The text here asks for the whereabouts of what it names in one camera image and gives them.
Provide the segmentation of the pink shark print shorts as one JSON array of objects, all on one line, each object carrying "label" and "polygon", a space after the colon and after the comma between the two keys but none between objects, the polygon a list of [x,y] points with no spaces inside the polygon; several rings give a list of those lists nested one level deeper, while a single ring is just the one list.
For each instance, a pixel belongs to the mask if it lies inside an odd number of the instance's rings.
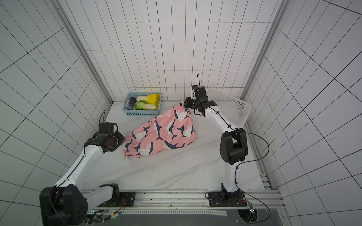
[{"label": "pink shark print shorts", "polygon": [[122,149],[125,156],[142,158],[187,147],[196,139],[191,112],[180,102],[128,134]]}]

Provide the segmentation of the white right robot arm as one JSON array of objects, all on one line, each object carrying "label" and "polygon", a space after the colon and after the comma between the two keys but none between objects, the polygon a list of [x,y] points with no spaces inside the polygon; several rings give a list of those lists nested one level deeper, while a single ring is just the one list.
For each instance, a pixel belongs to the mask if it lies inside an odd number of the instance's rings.
[{"label": "white right robot arm", "polygon": [[248,201],[244,192],[238,188],[236,172],[239,164],[243,163],[248,155],[248,143],[246,131],[243,128],[235,128],[223,116],[214,101],[206,98],[192,99],[187,97],[185,106],[194,109],[216,125],[222,133],[219,152],[222,160],[226,163],[225,176],[221,183],[221,190],[206,192],[205,197],[211,207],[246,207]]}]

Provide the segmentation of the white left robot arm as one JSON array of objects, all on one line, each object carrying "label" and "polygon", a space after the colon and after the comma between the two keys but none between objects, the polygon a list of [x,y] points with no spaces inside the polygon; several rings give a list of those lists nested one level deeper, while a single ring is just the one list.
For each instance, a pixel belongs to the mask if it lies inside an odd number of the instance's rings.
[{"label": "white left robot arm", "polygon": [[45,226],[74,226],[81,224],[87,213],[101,204],[114,206],[120,202],[117,184],[103,184],[96,190],[82,194],[85,180],[97,161],[106,152],[117,150],[125,140],[120,132],[95,133],[68,172],[40,195],[42,223]]}]

